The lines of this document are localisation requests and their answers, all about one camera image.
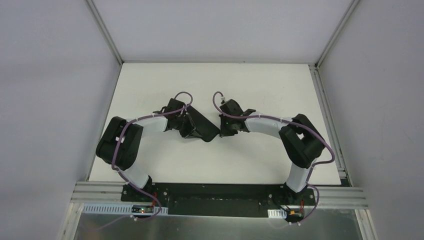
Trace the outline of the black zip tool case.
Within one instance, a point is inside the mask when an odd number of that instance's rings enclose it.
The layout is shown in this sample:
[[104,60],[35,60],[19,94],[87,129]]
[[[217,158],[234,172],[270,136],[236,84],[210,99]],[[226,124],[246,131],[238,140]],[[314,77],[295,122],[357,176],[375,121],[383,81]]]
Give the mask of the black zip tool case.
[[186,111],[187,126],[184,138],[201,139],[209,143],[220,133],[220,129],[194,107],[189,106]]

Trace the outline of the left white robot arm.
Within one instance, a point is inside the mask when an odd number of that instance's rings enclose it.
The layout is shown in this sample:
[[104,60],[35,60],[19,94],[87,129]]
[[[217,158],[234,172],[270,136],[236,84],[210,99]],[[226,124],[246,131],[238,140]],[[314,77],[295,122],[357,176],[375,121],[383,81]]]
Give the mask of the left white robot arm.
[[190,103],[171,98],[166,106],[150,115],[133,119],[114,116],[107,125],[95,154],[134,188],[133,195],[140,202],[149,201],[153,195],[152,177],[136,165],[141,140],[181,129],[190,110]]

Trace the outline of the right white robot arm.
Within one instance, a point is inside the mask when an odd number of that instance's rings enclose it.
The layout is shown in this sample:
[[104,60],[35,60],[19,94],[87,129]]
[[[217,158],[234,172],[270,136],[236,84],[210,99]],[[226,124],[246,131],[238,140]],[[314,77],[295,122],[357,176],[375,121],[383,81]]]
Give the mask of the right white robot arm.
[[283,185],[286,188],[284,200],[290,205],[302,201],[311,167],[325,148],[319,139],[321,134],[311,121],[300,113],[289,120],[265,117],[254,109],[242,110],[233,99],[223,100],[219,109],[221,137],[246,132],[264,134],[282,141],[291,161],[289,176]]

